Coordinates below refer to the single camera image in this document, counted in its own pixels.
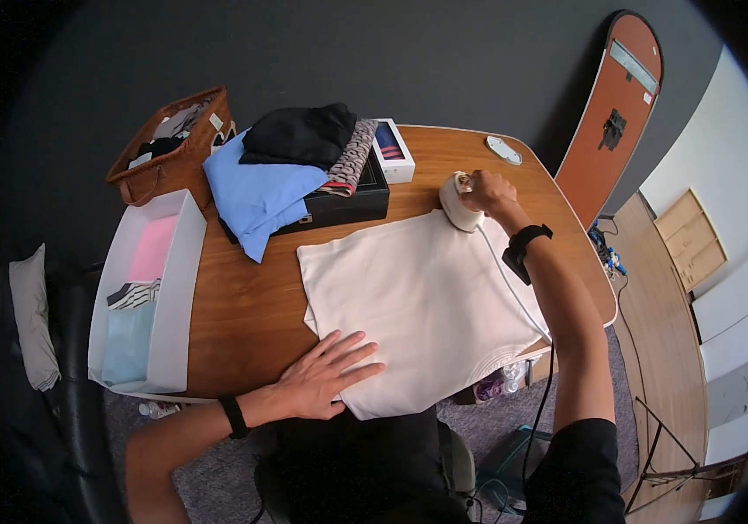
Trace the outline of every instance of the white t-shirt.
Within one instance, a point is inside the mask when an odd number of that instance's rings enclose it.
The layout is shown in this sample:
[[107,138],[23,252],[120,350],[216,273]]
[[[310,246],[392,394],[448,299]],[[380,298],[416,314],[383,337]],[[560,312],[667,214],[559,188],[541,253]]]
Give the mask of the white t-shirt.
[[[501,256],[505,231],[493,220],[484,228]],[[380,346],[359,365],[384,362],[385,371],[340,395],[359,420],[420,413],[540,338],[481,234],[455,229],[441,210],[301,246],[298,261],[309,301],[305,323],[319,339],[363,330]],[[547,330],[534,290],[505,271]]]

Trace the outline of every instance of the light blue folded shirt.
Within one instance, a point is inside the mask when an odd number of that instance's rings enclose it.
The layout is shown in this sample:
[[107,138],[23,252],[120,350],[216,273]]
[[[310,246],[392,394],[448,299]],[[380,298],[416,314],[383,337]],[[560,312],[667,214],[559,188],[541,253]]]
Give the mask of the light blue folded shirt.
[[202,167],[222,220],[246,255],[260,263],[269,236],[307,216],[304,197],[327,182],[327,173],[293,163],[239,163],[246,152],[246,131],[217,149]]
[[150,333],[155,314],[155,302],[137,308],[109,310],[107,347],[100,373],[107,386],[147,380]]

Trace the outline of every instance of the cream fabric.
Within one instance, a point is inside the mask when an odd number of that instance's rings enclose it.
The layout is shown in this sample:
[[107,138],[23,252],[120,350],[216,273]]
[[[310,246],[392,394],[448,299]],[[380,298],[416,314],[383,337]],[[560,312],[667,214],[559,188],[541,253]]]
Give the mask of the cream fabric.
[[45,291],[45,245],[21,262],[10,262],[12,310],[22,348],[24,372],[33,389],[48,391],[61,378],[54,344],[48,332]]
[[[505,231],[485,232],[499,256]],[[309,301],[305,323],[319,339],[364,330],[379,351],[360,362],[386,370],[341,398],[360,420],[420,413],[508,364],[540,335],[505,286],[479,232],[441,210],[298,248]],[[534,291],[507,267],[520,299],[546,328]]]

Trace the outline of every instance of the black leather box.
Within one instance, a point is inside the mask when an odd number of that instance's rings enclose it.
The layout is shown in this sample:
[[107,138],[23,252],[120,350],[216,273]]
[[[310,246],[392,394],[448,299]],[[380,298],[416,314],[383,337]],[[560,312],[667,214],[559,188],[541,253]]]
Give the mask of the black leather box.
[[[351,222],[375,221],[386,218],[388,213],[388,183],[383,176],[377,155],[372,148],[368,152],[366,165],[362,168],[357,193],[345,197],[337,194],[314,191],[305,196],[308,215],[295,224],[285,225],[275,231],[284,235],[329,225],[350,224]],[[239,244],[228,225],[219,219],[225,236],[232,244]]]

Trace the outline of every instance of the left hand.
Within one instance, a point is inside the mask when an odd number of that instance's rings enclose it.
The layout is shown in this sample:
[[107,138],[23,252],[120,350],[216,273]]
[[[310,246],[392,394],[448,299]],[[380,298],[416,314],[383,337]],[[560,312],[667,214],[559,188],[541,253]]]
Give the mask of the left hand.
[[277,383],[239,396],[237,402],[246,425],[254,427],[291,417],[328,420],[345,411],[344,403],[331,402],[336,395],[348,386],[382,372],[386,365],[375,362],[343,374],[347,368],[373,354],[377,350],[377,343],[369,342],[348,351],[365,339],[366,334],[357,331],[340,341],[341,335],[339,330],[327,335],[292,364]]

